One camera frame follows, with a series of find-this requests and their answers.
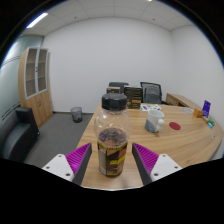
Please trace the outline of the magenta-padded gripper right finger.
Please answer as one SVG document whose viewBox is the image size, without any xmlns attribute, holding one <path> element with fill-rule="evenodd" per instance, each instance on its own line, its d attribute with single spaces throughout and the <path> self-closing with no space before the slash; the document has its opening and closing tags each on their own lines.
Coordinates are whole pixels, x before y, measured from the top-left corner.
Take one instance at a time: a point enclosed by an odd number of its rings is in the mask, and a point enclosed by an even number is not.
<svg viewBox="0 0 224 224">
<path fill-rule="evenodd" d="M 143 185 L 181 170 L 181 167 L 167 154 L 158 155 L 137 143 L 132 144 L 132 154 Z"/>
</svg>

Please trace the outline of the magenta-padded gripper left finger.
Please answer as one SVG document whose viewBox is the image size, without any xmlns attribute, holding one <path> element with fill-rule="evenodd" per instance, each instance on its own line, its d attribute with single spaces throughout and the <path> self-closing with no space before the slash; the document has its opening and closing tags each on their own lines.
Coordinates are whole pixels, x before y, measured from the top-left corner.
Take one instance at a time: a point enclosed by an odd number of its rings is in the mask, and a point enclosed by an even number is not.
<svg viewBox="0 0 224 224">
<path fill-rule="evenodd" d="M 57 154 L 43 167 L 43 170 L 80 185 L 91 154 L 92 144 L 87 143 L 67 155 Z"/>
</svg>

